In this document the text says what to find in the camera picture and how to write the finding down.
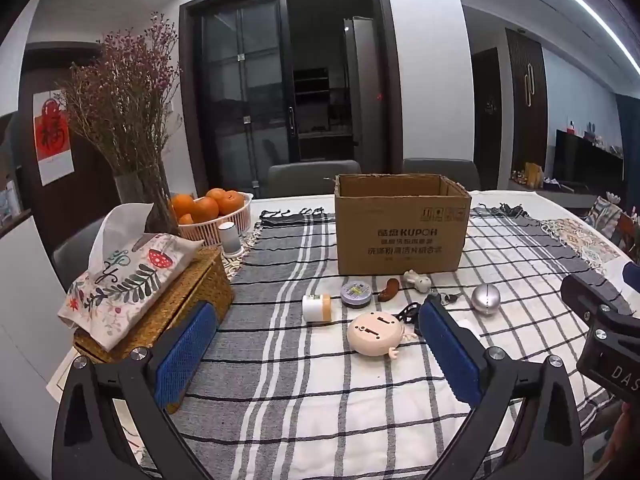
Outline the right hand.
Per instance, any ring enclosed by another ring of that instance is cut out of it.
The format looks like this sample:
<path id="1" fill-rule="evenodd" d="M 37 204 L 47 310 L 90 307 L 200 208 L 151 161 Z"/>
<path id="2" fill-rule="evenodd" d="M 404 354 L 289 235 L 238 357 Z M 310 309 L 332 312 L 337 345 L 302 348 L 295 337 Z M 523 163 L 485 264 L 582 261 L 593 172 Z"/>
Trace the right hand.
<path id="1" fill-rule="evenodd" d="M 614 426 L 612 436 L 608 440 L 599 465 L 602 466 L 622 454 L 622 449 L 628 440 L 632 438 L 634 430 L 639 425 L 638 410 L 631 404 L 624 402 L 622 412 Z"/>

